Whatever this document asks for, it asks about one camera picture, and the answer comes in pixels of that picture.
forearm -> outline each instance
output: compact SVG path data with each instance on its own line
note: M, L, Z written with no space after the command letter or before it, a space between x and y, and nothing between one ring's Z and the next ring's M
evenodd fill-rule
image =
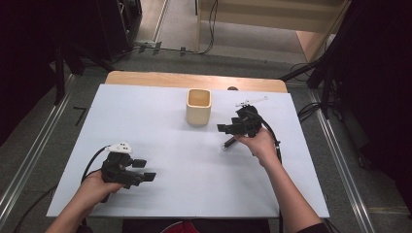
M77 206L76 203L69 203L60 215L58 215L57 219L49 227L47 232L76 232L77 228L87 214L88 211L84 210L80 206Z
M264 168L272 183L289 232L296 232L322 222L277 158L267 161Z

white paper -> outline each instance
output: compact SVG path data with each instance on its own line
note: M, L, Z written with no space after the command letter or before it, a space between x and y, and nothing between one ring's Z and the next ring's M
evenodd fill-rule
M102 84L73 149L48 216L58 216L80 185L90 159L101 148L127 142L133 158L146 159L155 172L141 183L112 194L92 216L117 217L277 217L279 207L270 181L246 146L222 144L231 135L217 124L231 124L236 103L268 96L255 103L258 113L281 141L283 164L320 217L328 217L312 159L287 93L212 91L212 112L205 126L186 123L187 88ZM89 171L107 158L103 151Z

pen holder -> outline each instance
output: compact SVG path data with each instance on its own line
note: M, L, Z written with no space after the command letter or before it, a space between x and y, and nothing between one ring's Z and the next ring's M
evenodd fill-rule
M189 124L204 125L209 122L212 93L207 89L190 89L186 103L186 120Z

person's right hand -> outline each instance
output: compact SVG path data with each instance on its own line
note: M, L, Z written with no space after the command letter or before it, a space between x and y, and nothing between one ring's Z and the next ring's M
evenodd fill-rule
M252 154L258 158L260 165L263 167L266 167L268 162L278 159L272 135L263 127L254 138L243 135L234 135L234 138L246 145Z

cable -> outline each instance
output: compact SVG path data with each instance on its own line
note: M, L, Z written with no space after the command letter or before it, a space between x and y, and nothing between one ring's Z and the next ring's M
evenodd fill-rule
M332 229L331 229L332 232L334 232L333 229L335 229L335 230L337 231L337 233L340 233L340 231L337 229L337 227L334 226L329 219L325 218L325 222L326 222L326 225L327 225L327 226L331 226L331 227L332 227Z
M270 125L263 119L263 117L262 117L261 115L255 114L255 113L250 112L250 111L245 111L245 113L257 117L257 118L262 122L262 124L266 127L266 129L270 132L270 134L271 134L272 137L273 137L273 141L274 141L274 144L275 144L275 147L276 147L276 154L278 155L278 159L279 159L279 161L280 161L281 164L282 164L281 149L280 149L280 147L279 147L279 144L280 144L281 142L279 142L279 141L276 139L276 135L275 135L275 132L273 131L273 129L272 129L272 128L270 127ZM283 221L282 212L281 212L280 209L279 209L279 233L283 233L283 228L284 228L284 227L283 227L283 222L284 222L284 221Z
M208 48L205 51L201 51L201 52L186 50L185 53L187 53L187 54L206 54L213 48L213 45L215 43L215 22L216 22L216 15L218 13L218 5L219 5L218 0L215 0L214 4L212 6L212 9L210 11L210 14L209 14L209 30L210 30L211 40L210 40ZM116 55L116 56L125 56L125 55L133 53L135 51L140 51L141 49L144 49L144 50L166 50L166 51L182 52L181 50L175 50L175 49L148 48L148 47L136 46L131 51L128 51L128 52L125 52L125 53L122 53L122 54L119 54L119 55Z
M299 118L299 122L302 123L307 118L309 118L312 114L314 114L317 110L322 108L332 108L334 111L337 109L337 106L334 102L328 102L326 104L316 102L310 103L303 107L298 113L297 117Z
M24 213L24 215L21 217L20 221L18 222L15 230L13 231L14 233L18 233L20 232L20 228L25 220L25 218L28 216L28 214L34 209L34 207L40 202L42 201L47 195L49 195L50 193L52 193L53 191L55 191L55 189L57 188L57 184L55 186L53 186L51 189L49 189L48 191L46 191L39 199L37 199L37 201L35 201L30 207L29 209Z
M89 175L89 174L87 174L87 171L88 171L88 169L90 168L90 166L91 166L91 164L93 163L93 161L94 161L94 159L96 159L96 157L105 149L105 148L107 148L107 147L104 147L104 148L102 148L102 149L100 149L94 156L93 156L93 158L88 162L88 164L87 164L87 166L86 166L86 168L85 168L85 172L83 173L83 176L82 176L82 182L86 179L86 177Z
M309 68L311 68L311 69L314 68L314 67L311 67L309 63L296 63L296 64L294 64L294 65L290 68L289 72L291 72L291 71L293 70L293 68L294 68L295 66L297 66L297 65L308 65ZM294 78L295 80L299 81L299 82L306 82L305 80L300 80L300 79L298 79L297 77L293 77L293 78Z

